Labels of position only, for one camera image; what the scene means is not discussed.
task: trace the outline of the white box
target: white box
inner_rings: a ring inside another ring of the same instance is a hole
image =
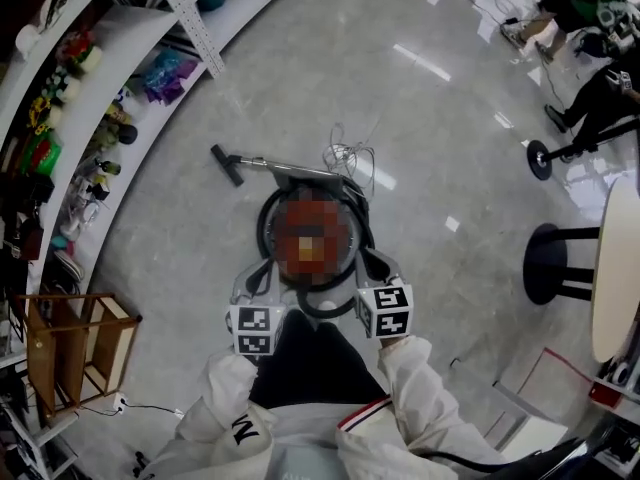
[[[367,337],[395,338],[411,333],[413,290],[411,285],[361,288],[358,290],[356,316]]]
[[[233,348],[242,356],[270,356],[276,349],[284,306],[229,306]]]

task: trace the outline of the black pants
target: black pants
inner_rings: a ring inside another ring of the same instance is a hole
[[[364,405],[385,395],[335,325],[323,323],[314,331],[293,310],[275,354],[261,359],[249,399],[271,409],[313,402]]]
[[[605,66],[582,86],[573,105],[564,113],[568,127],[575,126],[587,116],[573,140],[574,143],[590,144],[598,140],[597,134],[614,124],[618,119],[637,114],[640,106],[631,98],[612,93],[605,80],[607,70],[616,70],[615,63]]]

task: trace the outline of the concrete floor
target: concrete floor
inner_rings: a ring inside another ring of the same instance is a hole
[[[535,2],[474,1],[498,19],[524,17]],[[465,418],[485,433],[500,411],[448,374],[456,356],[487,380],[503,374],[514,391],[543,347],[595,372],[589,305],[534,306],[521,261],[543,222],[597,225],[607,187],[635,177],[637,148],[625,137],[535,179],[522,143],[568,139],[542,111],[559,104],[532,45],[518,53],[469,0],[276,0],[223,57],[226,73],[197,85],[149,153],[94,279],[94,289],[114,289],[144,316],[123,386],[130,403],[189,408],[205,359],[230,344],[223,315],[233,279],[258,259],[256,217],[275,183],[245,171],[234,188],[211,145],[320,167],[336,122],[346,142],[375,148],[387,176],[371,201],[377,247],[413,284],[413,331],[433,343],[432,363]],[[548,68],[565,104],[597,66],[565,50]],[[591,245],[570,244],[574,266],[593,266]],[[375,367],[358,325],[341,321]],[[573,425],[588,387],[545,356],[522,394]],[[177,421],[148,409],[83,411],[68,438],[92,477],[123,478],[134,451],[152,457]]]

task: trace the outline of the white table top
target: white table top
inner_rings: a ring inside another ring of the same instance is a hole
[[[640,303],[640,197],[628,178],[609,191],[596,258],[591,331],[593,354],[605,362],[624,344]]]

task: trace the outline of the sneaker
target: sneaker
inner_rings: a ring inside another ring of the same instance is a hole
[[[544,111],[547,114],[547,116],[549,117],[549,119],[551,119],[553,121],[553,124],[556,125],[556,127],[558,128],[558,131],[560,131],[560,133],[566,133],[567,132],[567,125],[564,122],[564,114],[562,114],[561,112],[558,112],[551,105],[545,105],[544,106]]]
[[[527,42],[520,37],[519,31],[509,30],[506,25],[500,25],[500,32],[518,50],[527,45]]]
[[[540,57],[542,58],[543,62],[545,62],[546,64],[551,64],[553,62],[553,55],[549,53],[549,48],[538,43],[537,41],[536,41],[536,48],[538,49],[538,52],[540,53]]]
[[[576,158],[580,158],[581,156],[582,156],[582,151],[580,151],[579,153],[574,153],[573,155],[562,155],[560,157],[560,161],[564,162],[565,164],[570,164]]]

